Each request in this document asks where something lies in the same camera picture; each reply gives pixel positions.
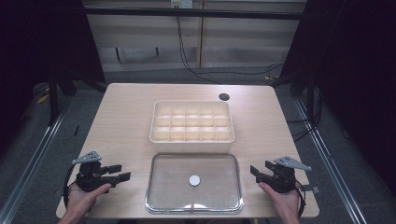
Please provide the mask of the white compartment storage box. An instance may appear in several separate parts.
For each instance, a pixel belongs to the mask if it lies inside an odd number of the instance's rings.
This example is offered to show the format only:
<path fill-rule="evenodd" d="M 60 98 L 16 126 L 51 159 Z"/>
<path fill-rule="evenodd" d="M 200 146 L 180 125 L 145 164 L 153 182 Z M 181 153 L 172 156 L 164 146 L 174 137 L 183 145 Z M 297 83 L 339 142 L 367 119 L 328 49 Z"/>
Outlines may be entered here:
<path fill-rule="evenodd" d="M 234 141 L 230 107 L 222 101 L 158 101 L 149 140 L 158 153 L 227 153 Z"/>

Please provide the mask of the metal floor rail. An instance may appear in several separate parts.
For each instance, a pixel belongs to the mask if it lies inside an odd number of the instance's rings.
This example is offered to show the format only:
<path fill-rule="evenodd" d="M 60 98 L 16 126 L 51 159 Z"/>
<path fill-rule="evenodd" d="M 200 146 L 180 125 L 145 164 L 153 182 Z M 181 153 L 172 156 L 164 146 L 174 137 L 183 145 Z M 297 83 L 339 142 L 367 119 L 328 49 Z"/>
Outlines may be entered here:
<path fill-rule="evenodd" d="M 368 224 L 360 206 L 334 162 L 332 154 L 322 139 L 318 128 L 308 120 L 308 112 L 304 101 L 301 98 L 297 98 L 295 104 L 353 224 Z"/>
<path fill-rule="evenodd" d="M 44 160 L 44 157 L 50 148 L 50 144 L 53 138 L 55 137 L 63 122 L 64 114 L 68 110 L 71 101 L 71 98 L 67 98 L 65 100 L 59 114 L 55 117 L 51 125 L 46 129 L 46 132 L 40 140 L 39 145 L 35 149 L 35 153 L 33 154 L 32 159 L 30 159 L 27 163 L 27 167 L 19 178 L 16 187 L 14 188 L 14 190 L 11 191 L 10 195 L 7 197 L 3 208 L 0 210 L 0 224 L 11 224 L 21 205 L 24 196 L 26 195 L 27 190 L 29 189 L 36 175 L 36 172 L 41 162 Z"/>

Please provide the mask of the person's left hand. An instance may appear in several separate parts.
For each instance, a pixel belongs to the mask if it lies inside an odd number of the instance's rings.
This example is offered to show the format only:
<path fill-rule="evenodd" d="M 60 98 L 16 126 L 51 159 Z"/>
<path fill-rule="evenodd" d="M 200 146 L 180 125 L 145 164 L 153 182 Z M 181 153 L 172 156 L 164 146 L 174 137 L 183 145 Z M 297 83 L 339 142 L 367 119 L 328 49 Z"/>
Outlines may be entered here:
<path fill-rule="evenodd" d="M 86 192 L 77 184 L 73 184 L 69 189 L 69 202 L 65 214 L 84 218 L 96 199 L 109 191 L 110 188 L 110 184 L 104 184 L 94 191 Z"/>

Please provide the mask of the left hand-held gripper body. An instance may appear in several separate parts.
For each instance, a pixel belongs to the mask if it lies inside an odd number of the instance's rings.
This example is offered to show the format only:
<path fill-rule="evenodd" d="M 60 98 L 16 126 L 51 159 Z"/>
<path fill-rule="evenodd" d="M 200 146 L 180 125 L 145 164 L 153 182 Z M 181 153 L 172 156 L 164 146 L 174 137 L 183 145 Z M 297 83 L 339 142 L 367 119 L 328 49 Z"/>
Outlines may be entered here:
<path fill-rule="evenodd" d="M 116 176 L 106 176 L 109 166 L 102 167 L 102 157 L 95 151 L 91 151 L 72 161 L 73 165 L 79 165 L 75 183 L 84 191 L 91 192 L 108 183 L 112 188 L 117 185 Z"/>

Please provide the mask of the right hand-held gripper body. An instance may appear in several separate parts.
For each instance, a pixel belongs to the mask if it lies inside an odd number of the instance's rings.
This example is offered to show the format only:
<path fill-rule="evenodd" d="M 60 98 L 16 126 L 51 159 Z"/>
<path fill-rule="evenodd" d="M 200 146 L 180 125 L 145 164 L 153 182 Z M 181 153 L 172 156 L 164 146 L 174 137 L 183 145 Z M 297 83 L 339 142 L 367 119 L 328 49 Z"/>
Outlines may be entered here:
<path fill-rule="evenodd" d="M 310 166 L 305 165 L 290 156 L 274 159 L 272 163 L 276 166 L 276 170 L 272 175 L 265 175 L 263 177 L 263 182 L 278 193 L 287 193 L 294 190 L 296 183 L 296 169 L 304 171 L 312 170 Z"/>

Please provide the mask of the black metal stand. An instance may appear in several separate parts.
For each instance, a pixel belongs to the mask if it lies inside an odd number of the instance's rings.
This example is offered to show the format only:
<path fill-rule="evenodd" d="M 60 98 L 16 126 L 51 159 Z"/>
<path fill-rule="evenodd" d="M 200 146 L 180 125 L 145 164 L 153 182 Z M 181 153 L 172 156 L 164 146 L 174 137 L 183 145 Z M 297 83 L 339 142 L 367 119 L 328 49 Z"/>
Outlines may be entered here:
<path fill-rule="evenodd" d="M 51 126 L 59 116 L 57 76 L 54 71 L 49 73 L 49 104 L 49 126 Z"/>

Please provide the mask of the person's right hand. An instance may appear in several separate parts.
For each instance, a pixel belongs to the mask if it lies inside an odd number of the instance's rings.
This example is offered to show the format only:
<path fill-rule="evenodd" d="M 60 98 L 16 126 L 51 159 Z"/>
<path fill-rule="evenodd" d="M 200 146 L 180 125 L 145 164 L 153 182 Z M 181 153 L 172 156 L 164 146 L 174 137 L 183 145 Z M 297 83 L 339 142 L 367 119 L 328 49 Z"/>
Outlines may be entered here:
<path fill-rule="evenodd" d="M 270 197 L 276 209 L 276 213 L 280 218 L 285 216 L 299 217 L 298 211 L 300 197 L 295 190 L 281 194 L 274 191 L 266 183 L 261 182 L 258 186 Z"/>

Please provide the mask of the transparent plastic lid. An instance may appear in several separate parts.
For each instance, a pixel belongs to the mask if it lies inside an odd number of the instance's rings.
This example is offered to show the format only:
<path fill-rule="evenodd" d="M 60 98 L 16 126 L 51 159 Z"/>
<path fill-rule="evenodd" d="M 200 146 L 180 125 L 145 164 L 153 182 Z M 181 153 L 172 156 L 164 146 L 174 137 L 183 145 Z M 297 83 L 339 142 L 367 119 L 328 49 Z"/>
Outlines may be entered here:
<path fill-rule="evenodd" d="M 191 175 L 201 183 L 193 187 Z M 237 214 L 243 208 L 239 166 L 231 154 L 158 154 L 146 207 L 152 214 Z"/>

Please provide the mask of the wooden vertical wall strip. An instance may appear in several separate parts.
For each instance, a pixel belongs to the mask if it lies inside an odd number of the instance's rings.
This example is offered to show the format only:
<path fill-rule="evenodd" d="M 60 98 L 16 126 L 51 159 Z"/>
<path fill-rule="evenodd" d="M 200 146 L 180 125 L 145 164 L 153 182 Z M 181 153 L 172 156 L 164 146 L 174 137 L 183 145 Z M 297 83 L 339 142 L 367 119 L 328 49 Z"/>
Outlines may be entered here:
<path fill-rule="evenodd" d="M 200 9 L 205 9 L 205 0 L 200 3 Z M 199 48 L 199 67 L 202 68 L 205 62 L 205 18 L 200 19 L 200 48 Z"/>

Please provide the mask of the black horizontal bar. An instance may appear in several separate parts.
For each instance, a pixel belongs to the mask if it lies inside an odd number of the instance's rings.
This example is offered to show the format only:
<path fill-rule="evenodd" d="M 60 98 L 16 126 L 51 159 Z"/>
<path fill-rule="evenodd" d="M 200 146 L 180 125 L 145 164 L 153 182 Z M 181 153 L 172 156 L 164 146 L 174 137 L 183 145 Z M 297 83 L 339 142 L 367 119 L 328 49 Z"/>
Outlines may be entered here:
<path fill-rule="evenodd" d="M 186 8 L 84 7 L 83 11 L 86 14 L 128 16 L 168 16 L 291 21 L 299 21 L 304 18 L 304 14 L 302 13 Z"/>

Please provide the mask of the white wall power outlet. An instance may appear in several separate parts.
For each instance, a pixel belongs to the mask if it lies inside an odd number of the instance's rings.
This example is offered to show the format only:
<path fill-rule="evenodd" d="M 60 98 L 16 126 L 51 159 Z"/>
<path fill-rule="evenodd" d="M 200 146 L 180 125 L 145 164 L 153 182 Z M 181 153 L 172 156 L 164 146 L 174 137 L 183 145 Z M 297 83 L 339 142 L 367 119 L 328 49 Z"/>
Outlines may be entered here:
<path fill-rule="evenodd" d="M 170 0 L 171 8 L 185 8 L 192 9 L 192 0 Z"/>

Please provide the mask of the black curtain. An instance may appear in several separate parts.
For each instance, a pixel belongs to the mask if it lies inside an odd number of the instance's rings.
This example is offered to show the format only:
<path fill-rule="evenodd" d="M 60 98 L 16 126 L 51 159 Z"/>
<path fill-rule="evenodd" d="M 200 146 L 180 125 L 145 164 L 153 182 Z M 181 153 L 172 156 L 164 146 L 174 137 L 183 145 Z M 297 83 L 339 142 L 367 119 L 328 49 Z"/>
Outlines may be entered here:
<path fill-rule="evenodd" d="M 306 0 L 280 79 L 323 93 L 396 195 L 396 0 Z"/>
<path fill-rule="evenodd" d="M 105 76 L 82 0 L 0 0 L 0 155 L 19 129 L 39 83 Z"/>

